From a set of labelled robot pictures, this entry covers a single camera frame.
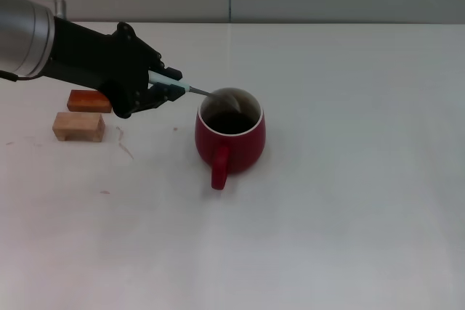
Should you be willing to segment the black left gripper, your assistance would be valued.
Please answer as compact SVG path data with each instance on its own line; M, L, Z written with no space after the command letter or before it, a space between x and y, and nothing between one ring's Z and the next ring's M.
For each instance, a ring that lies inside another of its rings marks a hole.
M140 39L128 23L119 22L114 33L102 34L54 19L47 76L93 89L110 84L108 100L119 118L156 109L186 93L175 85L155 83L147 87L148 70L175 81L182 79L182 72L165 66L161 54Z

